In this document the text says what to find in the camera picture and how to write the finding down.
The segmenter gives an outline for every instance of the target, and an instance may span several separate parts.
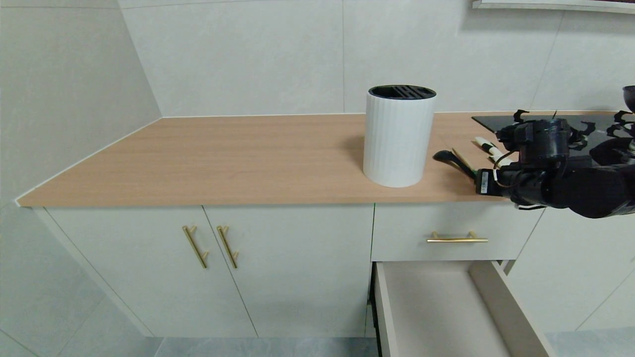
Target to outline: drawer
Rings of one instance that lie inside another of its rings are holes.
[[[372,260],[516,259],[544,210],[521,211],[510,202],[377,204]],[[438,238],[463,241],[432,243]],[[470,241],[470,232],[487,242]]]
[[[495,262],[377,262],[373,312],[383,357],[555,356]]]

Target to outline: cabinet door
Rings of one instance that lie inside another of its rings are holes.
[[[542,330],[576,330],[633,270],[634,224],[546,209],[509,273]]]
[[[154,335],[256,336],[200,206],[48,211]],[[206,269],[182,229],[194,225]]]
[[[635,271],[591,314],[580,330],[635,326],[634,301]]]
[[[229,228],[232,275],[259,337],[364,336],[373,205],[205,211]]]

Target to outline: cabinet edge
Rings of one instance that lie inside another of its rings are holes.
[[[40,218],[40,220],[46,225],[56,239],[62,244],[62,246],[70,253],[70,256],[86,271],[88,276],[99,286],[106,296],[110,298],[115,306],[126,315],[126,317],[132,322],[132,324],[141,332],[143,336],[155,337],[155,335],[144,325],[143,322],[130,310],[130,308],[121,300],[117,293],[106,283],[101,275],[95,270],[95,268],[86,260],[84,255],[77,249],[75,244],[69,239],[64,231],[57,224],[55,219],[46,211],[44,207],[33,207],[33,212]]]

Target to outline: gold handle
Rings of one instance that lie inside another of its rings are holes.
[[[198,252],[198,248],[196,248],[196,243],[194,242],[194,238],[192,238],[192,234],[196,232],[196,226],[192,226],[191,229],[188,228],[187,226],[183,226],[183,232],[185,232],[185,236],[187,237],[187,240],[192,245],[192,249],[194,249],[194,253],[196,254],[196,257],[199,259],[199,262],[201,262],[203,269],[207,269],[207,264],[205,264],[204,259],[207,258],[207,255],[210,253],[210,251],[204,252],[203,255],[201,255]]]
[[[479,238],[474,231],[468,234],[470,238],[439,238],[437,232],[432,232],[432,239],[428,243],[487,243],[487,238]]]
[[[227,255],[229,255],[229,260],[231,260],[234,269],[238,269],[236,265],[236,260],[238,259],[238,251],[232,253],[232,249],[229,248],[229,244],[227,243],[227,231],[229,227],[227,226],[218,226],[216,227],[218,234],[220,235],[220,239],[223,241],[223,245],[225,246],[225,250],[227,251]]]

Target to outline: open drawer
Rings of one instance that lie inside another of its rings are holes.
[[[383,357],[555,356],[496,262],[377,262],[373,270]]]

